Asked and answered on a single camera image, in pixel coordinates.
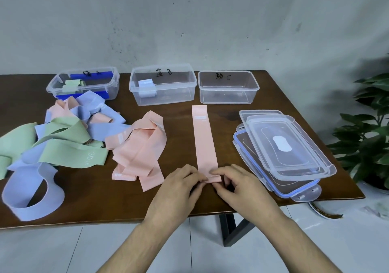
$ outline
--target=right hand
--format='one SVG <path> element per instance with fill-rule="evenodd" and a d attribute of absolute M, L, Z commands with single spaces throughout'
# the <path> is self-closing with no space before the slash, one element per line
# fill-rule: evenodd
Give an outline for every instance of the right hand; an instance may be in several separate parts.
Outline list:
<path fill-rule="evenodd" d="M 224 175 L 231 180 L 234 192 L 228 191 L 220 183 L 212 185 L 226 203 L 259 229 L 271 227 L 286 217 L 258 178 L 244 168 L 232 164 L 219 167 L 212 174 Z"/>

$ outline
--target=forearm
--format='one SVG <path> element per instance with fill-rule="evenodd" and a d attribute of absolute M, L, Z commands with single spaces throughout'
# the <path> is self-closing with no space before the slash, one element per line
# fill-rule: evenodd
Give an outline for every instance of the forearm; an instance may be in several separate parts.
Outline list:
<path fill-rule="evenodd" d="M 169 231 L 141 223 L 97 273 L 144 273 L 170 237 Z"/>
<path fill-rule="evenodd" d="M 290 273 L 341 273 L 333 262 L 291 219 L 283 216 L 277 222 L 261 227 Z"/>

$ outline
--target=metal table leg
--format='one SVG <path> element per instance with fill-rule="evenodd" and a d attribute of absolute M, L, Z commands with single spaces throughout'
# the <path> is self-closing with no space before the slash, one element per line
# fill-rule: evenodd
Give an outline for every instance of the metal table leg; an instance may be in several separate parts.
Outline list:
<path fill-rule="evenodd" d="M 233 213 L 219 215 L 219 218 L 224 246 L 232 246 L 255 227 L 253 223 L 250 223 L 246 219 L 243 219 L 236 226 Z"/>

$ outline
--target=plastic storage container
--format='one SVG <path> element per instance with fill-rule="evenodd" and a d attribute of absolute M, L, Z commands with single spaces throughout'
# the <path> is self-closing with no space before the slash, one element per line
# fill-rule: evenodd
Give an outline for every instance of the plastic storage container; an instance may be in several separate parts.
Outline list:
<path fill-rule="evenodd" d="M 93 91 L 106 100 L 115 99 L 119 91 L 120 75 L 116 67 L 69 69 L 56 74 L 46 91 L 61 100 L 78 97 L 86 91 Z M 79 86 L 66 85 L 66 81 L 82 80 Z"/>
<path fill-rule="evenodd" d="M 250 104 L 260 89 L 250 71 L 202 70 L 198 73 L 203 104 Z"/>
<path fill-rule="evenodd" d="M 129 90 L 139 106 L 191 101 L 196 86 L 190 64 L 135 67 L 129 79 Z"/>
<path fill-rule="evenodd" d="M 233 141 L 240 156 L 250 170 L 259 178 L 264 186 L 281 198 L 291 198 L 295 202 L 311 202 L 321 194 L 319 179 L 311 181 L 280 181 L 271 173 L 264 171 L 259 157 L 246 130 L 234 134 Z"/>
<path fill-rule="evenodd" d="M 263 167 L 278 180 L 307 181 L 336 173 L 335 166 L 293 117 L 240 115 Z"/>

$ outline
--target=white label on lid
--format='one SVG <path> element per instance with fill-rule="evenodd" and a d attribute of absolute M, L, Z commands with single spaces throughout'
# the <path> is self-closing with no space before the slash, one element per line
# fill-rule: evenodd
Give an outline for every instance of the white label on lid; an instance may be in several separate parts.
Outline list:
<path fill-rule="evenodd" d="M 288 141 L 283 136 L 274 136 L 273 141 L 277 145 L 278 149 L 284 152 L 289 152 L 292 150 L 292 147 L 289 145 Z"/>

